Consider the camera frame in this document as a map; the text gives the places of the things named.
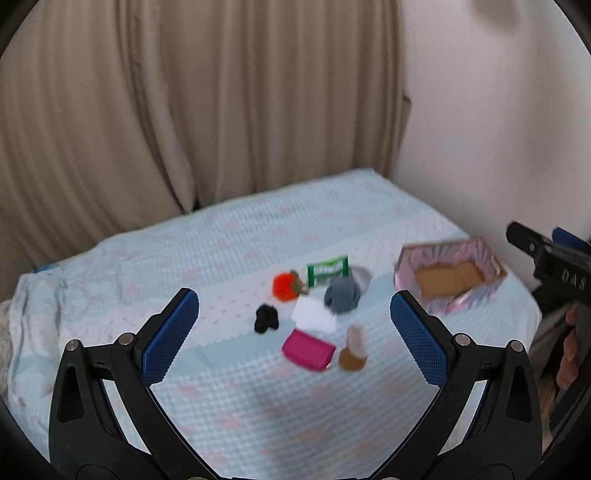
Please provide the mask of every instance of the finger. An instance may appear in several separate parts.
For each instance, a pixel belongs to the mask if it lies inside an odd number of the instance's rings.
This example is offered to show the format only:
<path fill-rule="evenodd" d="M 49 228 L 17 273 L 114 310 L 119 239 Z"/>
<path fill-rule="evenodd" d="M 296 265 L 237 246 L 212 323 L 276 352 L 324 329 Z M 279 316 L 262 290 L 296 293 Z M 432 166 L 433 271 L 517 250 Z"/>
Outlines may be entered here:
<path fill-rule="evenodd" d="M 565 390 L 577 380 L 578 374 L 579 367 L 577 367 L 577 364 L 569 362 L 563 357 L 562 362 L 560 362 L 560 369 L 556 375 L 556 383 L 561 389 Z"/>
<path fill-rule="evenodd" d="M 577 351 L 579 350 L 579 343 L 577 341 L 576 335 L 574 334 L 574 330 L 570 332 L 564 339 L 563 347 L 564 357 L 569 362 L 574 361 L 575 357 L 577 356 Z"/>
<path fill-rule="evenodd" d="M 566 323 L 568 323 L 571 327 L 577 322 L 577 307 L 573 306 L 567 313 L 566 313 Z"/>

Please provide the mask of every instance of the light blue bedspread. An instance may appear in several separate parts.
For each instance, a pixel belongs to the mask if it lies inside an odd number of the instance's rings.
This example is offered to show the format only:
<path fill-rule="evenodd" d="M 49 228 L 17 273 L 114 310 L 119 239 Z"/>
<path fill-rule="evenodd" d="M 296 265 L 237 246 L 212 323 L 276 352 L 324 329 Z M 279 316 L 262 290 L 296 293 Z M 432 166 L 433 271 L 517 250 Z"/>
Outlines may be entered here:
<path fill-rule="evenodd" d="M 136 332 L 179 288 L 189 287 L 199 295 L 199 320 L 167 378 L 152 390 L 200 455 L 226 477 L 369 476 L 436 393 L 389 319 L 394 263 L 403 244 L 465 236 L 371 170 L 115 236 L 65 264 L 21 277 L 10 310 L 11 411 L 47 456 L 51 392 L 65 343 L 111 343 L 123 332 Z M 294 327 L 293 303 L 274 301 L 270 284 L 280 271 L 303 274 L 308 262 L 343 254 L 373 271 L 374 279 L 359 307 L 339 316 L 337 331 L 319 337 L 342 348 L 347 327 L 361 324 L 369 359 L 361 372 L 334 366 L 314 374 L 282 357 L 280 347 Z M 254 332 L 262 303 L 278 307 L 278 331 Z M 517 338 L 528 346 L 540 313 L 510 273 L 491 302 L 442 320 L 479 343 L 505 346 Z M 142 447 L 113 385 L 108 387 L 128 439 Z M 481 387 L 448 446 L 461 440 Z"/>

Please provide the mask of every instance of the white wall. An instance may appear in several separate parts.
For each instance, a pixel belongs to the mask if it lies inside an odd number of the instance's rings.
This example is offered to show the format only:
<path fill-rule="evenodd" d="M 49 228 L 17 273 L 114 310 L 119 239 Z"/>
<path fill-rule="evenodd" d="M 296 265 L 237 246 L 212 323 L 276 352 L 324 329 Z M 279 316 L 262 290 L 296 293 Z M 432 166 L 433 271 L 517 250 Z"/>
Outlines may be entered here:
<path fill-rule="evenodd" d="M 591 56 L 553 0 L 402 0 L 413 102 L 394 181 L 530 287 L 515 219 L 591 236 Z"/>

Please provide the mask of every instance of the green snack package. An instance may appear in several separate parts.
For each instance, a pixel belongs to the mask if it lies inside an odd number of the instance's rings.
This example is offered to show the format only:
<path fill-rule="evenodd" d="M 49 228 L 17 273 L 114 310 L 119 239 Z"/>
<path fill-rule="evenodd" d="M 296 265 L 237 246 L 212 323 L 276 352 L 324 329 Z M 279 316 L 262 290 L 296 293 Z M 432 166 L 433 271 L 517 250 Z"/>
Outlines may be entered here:
<path fill-rule="evenodd" d="M 349 257 L 334 258 L 322 263 L 308 265 L 308 288 L 325 285 L 333 277 L 349 276 Z"/>

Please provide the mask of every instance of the orange toy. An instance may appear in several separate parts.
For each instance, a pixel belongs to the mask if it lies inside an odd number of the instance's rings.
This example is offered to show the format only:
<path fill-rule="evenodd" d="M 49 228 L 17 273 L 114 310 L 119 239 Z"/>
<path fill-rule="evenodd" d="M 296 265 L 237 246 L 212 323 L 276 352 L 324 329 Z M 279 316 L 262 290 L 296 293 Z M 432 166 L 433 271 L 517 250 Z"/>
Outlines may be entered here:
<path fill-rule="evenodd" d="M 296 271 L 280 273 L 273 278 L 273 295 L 281 301 L 297 299 L 300 293 L 305 293 L 304 284 Z"/>

